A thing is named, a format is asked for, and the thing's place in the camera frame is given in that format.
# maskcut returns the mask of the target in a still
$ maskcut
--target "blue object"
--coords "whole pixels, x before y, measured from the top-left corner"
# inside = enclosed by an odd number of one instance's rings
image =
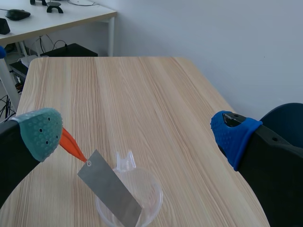
[[[246,118],[238,126],[229,127],[223,119],[223,114],[226,113],[230,112],[220,111],[216,113],[210,124],[216,143],[224,150],[228,162],[237,171],[250,136],[262,125],[262,122]]]
[[[6,52],[5,49],[0,46],[0,59],[4,58],[6,56]]]
[[[37,161],[43,162],[59,145],[63,125],[55,109],[43,108],[10,120],[19,123],[22,140]]]

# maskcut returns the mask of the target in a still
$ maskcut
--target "black chair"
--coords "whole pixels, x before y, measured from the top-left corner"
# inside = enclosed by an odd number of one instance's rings
[[[303,104],[288,103],[270,111],[261,121],[290,144],[303,148]]]

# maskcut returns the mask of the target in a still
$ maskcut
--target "clear plastic bowl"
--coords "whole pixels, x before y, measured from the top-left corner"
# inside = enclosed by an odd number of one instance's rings
[[[118,153],[116,155],[117,167],[113,170],[142,207],[136,227],[145,227],[159,213],[163,199],[162,189],[150,172],[136,168],[132,152],[129,152],[125,159],[121,159]],[[123,227],[98,197],[96,197],[96,207],[109,227]]]

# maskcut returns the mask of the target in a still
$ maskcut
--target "white desk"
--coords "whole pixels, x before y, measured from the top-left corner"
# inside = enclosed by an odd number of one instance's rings
[[[89,1],[72,0],[77,4],[92,4]],[[58,30],[67,29],[73,26],[83,25],[94,21],[108,22],[108,55],[113,56],[114,52],[114,28],[116,11],[103,6],[75,6],[69,4],[67,0],[59,1],[63,14],[59,14],[57,9],[52,13],[47,13],[47,6],[42,6],[41,1],[36,1],[36,5],[30,5],[30,0],[1,0],[0,9],[23,9],[31,13],[31,16],[20,21],[12,21],[5,17],[6,11],[0,10],[0,17],[5,18],[10,27],[10,33],[0,35],[0,45],[5,46],[10,43],[20,42],[23,52],[25,48],[23,40],[51,33]],[[19,96],[15,89],[12,77],[3,59],[0,60],[0,79],[5,90],[17,110]]]

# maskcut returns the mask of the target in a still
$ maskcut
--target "wood grain tabletop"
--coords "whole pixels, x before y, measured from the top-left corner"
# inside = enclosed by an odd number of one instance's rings
[[[134,154],[154,174],[163,204],[151,227],[268,227],[242,176],[219,151],[211,117],[232,110],[188,60],[163,57],[39,58],[32,61],[18,114],[57,109],[86,157],[98,149]],[[58,147],[14,190],[4,227],[105,227],[82,162]]]

